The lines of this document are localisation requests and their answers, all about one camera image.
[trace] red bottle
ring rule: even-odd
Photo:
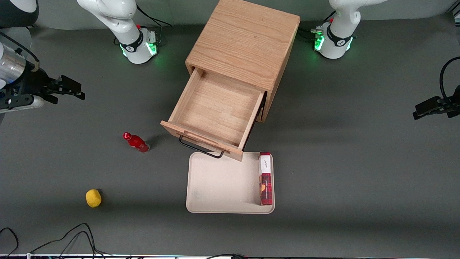
[[[139,152],[141,152],[141,153],[145,153],[150,149],[149,145],[147,143],[145,143],[145,141],[142,140],[137,135],[131,135],[128,132],[125,132],[125,133],[123,133],[123,138],[128,141],[128,144],[131,147],[139,150]]]

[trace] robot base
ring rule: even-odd
[[[135,52],[128,52],[123,49],[123,55],[128,58],[131,63],[142,64],[149,61],[158,52],[156,44],[156,34],[154,31],[149,31],[145,28],[139,29],[144,34],[144,41]]]
[[[351,38],[348,42],[345,42],[343,46],[336,46],[335,43],[323,33],[328,29],[330,24],[330,22],[327,22],[316,27],[316,33],[321,33],[317,34],[319,37],[316,39],[313,49],[321,53],[321,55],[323,55],[325,58],[338,59],[341,58],[345,52],[350,49],[353,38]]]

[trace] wooden surface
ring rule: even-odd
[[[294,44],[294,38],[295,38],[295,34],[292,35],[291,45],[286,50],[286,54],[284,55],[284,61],[283,61],[283,64],[281,65],[280,73],[278,74],[278,77],[276,78],[275,86],[273,87],[273,90],[271,92],[267,92],[267,98],[265,101],[265,105],[261,112],[260,119],[257,120],[258,122],[265,122],[265,120],[267,119],[268,111],[270,110],[273,99],[275,98],[275,94],[276,94],[276,91],[278,90],[278,86],[280,84],[281,77],[284,73],[284,69],[286,68],[286,65],[288,64],[289,55],[291,53],[292,45]]]
[[[196,85],[198,84],[201,76],[203,75],[203,70],[197,68],[192,71],[191,76],[185,88],[177,101],[177,104],[169,117],[169,121],[176,121],[176,118],[180,117],[182,112],[184,111],[185,107],[187,106],[187,102],[190,100],[190,97],[195,90]]]
[[[221,0],[186,59],[266,91],[275,87],[300,17],[242,0]]]
[[[171,135],[175,137],[183,136],[184,140],[194,145],[204,147],[217,153],[224,152],[225,156],[241,161],[243,159],[243,151],[228,144],[221,143],[207,137],[203,137],[199,132],[193,129],[187,129],[184,126],[176,125],[174,123],[161,121],[163,126]]]
[[[175,122],[238,147],[247,138],[262,96],[241,82],[204,72],[190,99],[179,104],[183,111]]]

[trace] yellow lemon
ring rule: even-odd
[[[95,208],[102,202],[101,194],[96,189],[91,189],[86,192],[86,203],[91,207]]]

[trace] wooden drawer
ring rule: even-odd
[[[161,125],[173,136],[241,161],[263,98],[263,90],[195,68]]]

